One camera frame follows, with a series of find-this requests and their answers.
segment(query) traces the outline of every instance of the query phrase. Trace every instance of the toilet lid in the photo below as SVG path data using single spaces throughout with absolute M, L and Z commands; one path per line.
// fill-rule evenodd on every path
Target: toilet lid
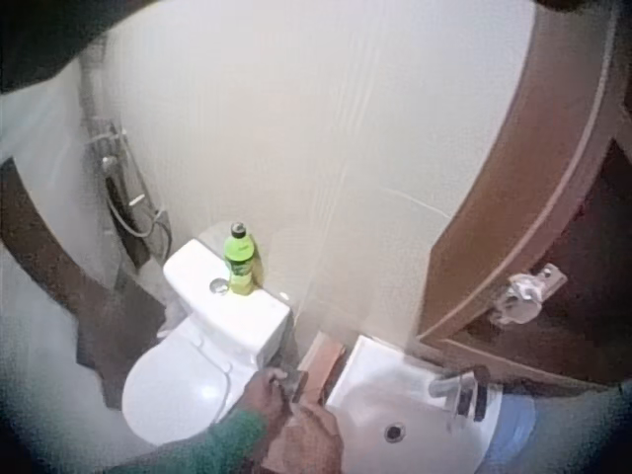
M 172 335 L 132 368 L 122 392 L 122 412 L 138 436 L 164 444 L 208 428 L 227 394 L 227 375 L 192 343 Z

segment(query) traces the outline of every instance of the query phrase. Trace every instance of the chrome faucet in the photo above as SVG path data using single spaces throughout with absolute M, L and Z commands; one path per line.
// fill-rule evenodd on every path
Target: chrome faucet
M 433 398 L 446 397 L 446 406 L 452 414 L 448 422 L 451 431 L 452 423 L 459 418 L 461 423 L 467 420 L 472 402 L 474 404 L 474 421 L 481 422 L 487 411 L 487 385 L 490 372 L 487 367 L 477 365 L 467 371 L 446 378 L 437 378 L 428 386 Z

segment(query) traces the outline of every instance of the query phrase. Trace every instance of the sink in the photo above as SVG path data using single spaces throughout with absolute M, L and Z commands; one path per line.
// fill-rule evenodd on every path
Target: sink
M 345 443 L 347 474 L 474 474 L 490 445 L 502 390 L 489 387 L 485 419 L 452 424 L 429 383 L 442 369 L 360 336 L 327 407 Z

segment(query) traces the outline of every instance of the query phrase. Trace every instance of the wall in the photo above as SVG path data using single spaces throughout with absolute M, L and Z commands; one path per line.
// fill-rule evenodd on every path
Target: wall
M 534 8 L 160 2 L 111 32 L 105 102 L 174 249 L 205 231 L 220 251 L 243 220 L 300 344 L 321 327 L 403 345 L 430 248 L 504 121 Z
M 43 220 L 86 273 L 112 287 L 119 238 L 104 201 L 100 163 L 87 156 L 73 61 L 53 79 L 3 96 L 0 163 L 13 157 Z
M 97 163 L 86 156 L 80 71 L 3 96 L 2 160 L 13 156 L 42 217 L 92 277 L 114 284 L 119 266 L 99 194 Z M 149 446 L 106 408 L 101 383 L 75 363 L 74 317 L 52 301 L 0 243 L 0 407 L 17 435 L 54 471 L 92 472 Z

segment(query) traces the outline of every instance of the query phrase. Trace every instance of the toilet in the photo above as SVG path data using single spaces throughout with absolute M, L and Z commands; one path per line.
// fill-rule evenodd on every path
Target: toilet
M 221 420 L 277 352 L 290 312 L 262 289 L 248 296 L 225 291 L 225 263 L 198 240 L 163 272 L 189 316 L 136 362 L 122 393 L 127 424 L 155 445 Z

